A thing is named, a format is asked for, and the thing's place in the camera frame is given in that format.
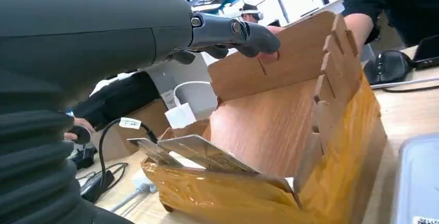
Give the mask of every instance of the vr headset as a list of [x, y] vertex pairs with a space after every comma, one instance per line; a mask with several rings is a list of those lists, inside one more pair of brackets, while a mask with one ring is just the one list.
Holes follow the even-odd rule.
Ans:
[[241, 11], [241, 16], [243, 14], [256, 14], [258, 16], [258, 18], [259, 18], [258, 21], [264, 19], [264, 14], [261, 13], [259, 10], [242, 10]]

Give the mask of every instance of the wooden box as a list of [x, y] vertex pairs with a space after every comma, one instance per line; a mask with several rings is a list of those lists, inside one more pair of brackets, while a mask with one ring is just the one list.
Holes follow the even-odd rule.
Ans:
[[[163, 136], [202, 135], [263, 182], [144, 162], [167, 210], [228, 224], [361, 223], [386, 134], [352, 33], [341, 15], [322, 12], [277, 36], [274, 63], [236, 53], [211, 64], [217, 110]], [[267, 180], [291, 177], [292, 192]]]
[[236, 53], [209, 66], [221, 104], [204, 137], [266, 175], [294, 177], [300, 190], [362, 70], [341, 15], [323, 12], [277, 36], [274, 63]]

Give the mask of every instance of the robotic arm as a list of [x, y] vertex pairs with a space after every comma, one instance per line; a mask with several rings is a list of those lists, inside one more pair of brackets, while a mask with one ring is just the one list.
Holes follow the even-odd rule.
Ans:
[[0, 69], [50, 84], [63, 104], [109, 74], [170, 59], [188, 64], [187, 51], [223, 58], [235, 47], [254, 57], [280, 46], [260, 25], [194, 14], [186, 0], [0, 0], [0, 7]]
[[0, 0], [0, 222], [130, 223], [79, 197], [62, 111], [107, 75], [279, 46], [262, 26], [194, 14], [186, 0]]

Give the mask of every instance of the white power adapter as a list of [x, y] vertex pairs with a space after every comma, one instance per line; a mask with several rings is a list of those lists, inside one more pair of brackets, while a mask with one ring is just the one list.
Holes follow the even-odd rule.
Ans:
[[170, 109], [165, 115], [173, 129], [183, 128], [197, 121], [189, 103]]

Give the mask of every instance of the cable plug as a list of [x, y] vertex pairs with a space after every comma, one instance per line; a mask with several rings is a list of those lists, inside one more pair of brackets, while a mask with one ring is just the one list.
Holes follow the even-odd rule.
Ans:
[[133, 181], [136, 191], [138, 192], [151, 192], [156, 193], [157, 187], [155, 187], [154, 183], [145, 176], [145, 173], [142, 170], [139, 170], [136, 174], [131, 177]]

